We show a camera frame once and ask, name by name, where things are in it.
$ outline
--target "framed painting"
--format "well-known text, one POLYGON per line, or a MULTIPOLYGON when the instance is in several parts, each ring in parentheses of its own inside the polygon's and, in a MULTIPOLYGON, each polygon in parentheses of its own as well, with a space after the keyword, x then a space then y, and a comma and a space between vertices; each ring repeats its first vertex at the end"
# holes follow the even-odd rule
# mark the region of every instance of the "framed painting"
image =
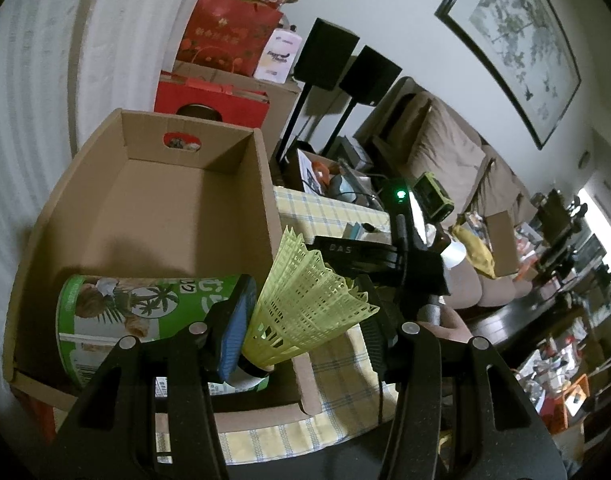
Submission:
POLYGON ((541 150, 581 84, 550 0, 443 0, 436 16, 492 73, 541 150))

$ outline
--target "sofa cushion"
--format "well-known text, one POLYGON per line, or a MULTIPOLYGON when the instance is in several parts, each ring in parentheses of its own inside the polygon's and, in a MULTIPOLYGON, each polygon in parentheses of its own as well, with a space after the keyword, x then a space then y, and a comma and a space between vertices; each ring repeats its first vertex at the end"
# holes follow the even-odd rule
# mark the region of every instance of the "sofa cushion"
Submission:
POLYGON ((425 171, 434 173, 455 202, 454 212, 441 222, 448 228, 467 205, 485 153, 463 133, 441 101, 434 99, 431 103, 408 167, 417 178, 425 171))
POLYGON ((481 216, 492 216, 512 209, 521 190, 514 182, 512 170, 489 146, 483 146, 488 163, 486 172, 474 194, 472 209, 481 216))
POLYGON ((463 130, 463 133, 467 135, 474 144, 481 147, 483 142, 481 141, 481 136, 479 135, 479 132, 477 132, 473 127, 471 127, 468 121, 463 119, 452 107, 449 107, 447 104, 445 104, 445 108, 447 108, 447 111, 450 113, 451 117, 463 130))
POLYGON ((463 260, 447 271, 452 294, 444 296, 445 304, 455 310, 476 305, 481 299, 481 282, 473 266, 463 260))
POLYGON ((397 162, 405 162, 417 140, 419 130, 428 113, 433 95, 423 91, 416 94, 403 109, 399 119, 387 134, 386 142, 393 149, 397 162))
POLYGON ((490 280, 485 276, 479 275, 481 282, 481 299, 479 306, 503 306, 514 300, 517 290, 512 278, 504 276, 496 280, 490 280))
POLYGON ((525 298, 529 293, 532 292, 532 282, 526 280, 514 280, 514 298, 525 298))

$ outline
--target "red box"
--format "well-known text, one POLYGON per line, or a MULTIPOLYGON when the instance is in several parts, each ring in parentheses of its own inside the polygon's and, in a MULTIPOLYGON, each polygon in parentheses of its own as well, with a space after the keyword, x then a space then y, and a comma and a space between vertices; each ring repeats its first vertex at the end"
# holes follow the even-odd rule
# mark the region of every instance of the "red box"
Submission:
POLYGON ((162 72, 156 92, 154 111, 213 119, 223 123, 260 128, 269 110, 265 92, 242 90, 231 85, 209 83, 201 79, 162 72), (194 115, 183 113, 188 105, 204 105, 218 114, 194 115))
POLYGON ((252 76, 283 13, 243 0, 198 0, 176 59, 252 76))

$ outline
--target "checkered tablecloth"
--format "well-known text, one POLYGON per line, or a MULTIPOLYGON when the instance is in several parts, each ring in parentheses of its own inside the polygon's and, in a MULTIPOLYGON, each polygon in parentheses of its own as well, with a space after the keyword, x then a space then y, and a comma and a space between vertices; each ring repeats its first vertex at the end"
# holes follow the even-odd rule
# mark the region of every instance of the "checkered tablecloth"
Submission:
POLYGON ((274 196, 282 228, 292 227, 306 244, 316 235, 341 238, 348 223, 367 222, 379 231, 390 232, 390 216, 383 211, 285 187, 274 187, 274 196))
MULTIPOLYGON (((306 243, 316 235, 340 237, 346 224, 368 222, 389 233, 387 213, 275 187, 282 228, 302 233, 306 243)), ((261 430, 220 434, 228 464, 287 458, 338 444, 371 430, 378 423, 379 383, 372 371, 358 325, 310 352, 323 412, 307 420, 261 430)), ((383 420, 394 416, 397 392, 383 386, 383 420)))

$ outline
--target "paper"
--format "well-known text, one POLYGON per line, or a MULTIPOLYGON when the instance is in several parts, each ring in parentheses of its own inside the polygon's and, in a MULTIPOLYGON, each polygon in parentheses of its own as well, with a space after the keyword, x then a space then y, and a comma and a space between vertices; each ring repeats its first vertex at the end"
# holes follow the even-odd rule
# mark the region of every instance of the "paper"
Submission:
POLYGON ((312 161, 307 158, 301 150, 296 150, 299 156, 299 170, 303 181, 303 191, 311 195, 323 195, 321 184, 316 179, 316 173, 312 169, 312 161))

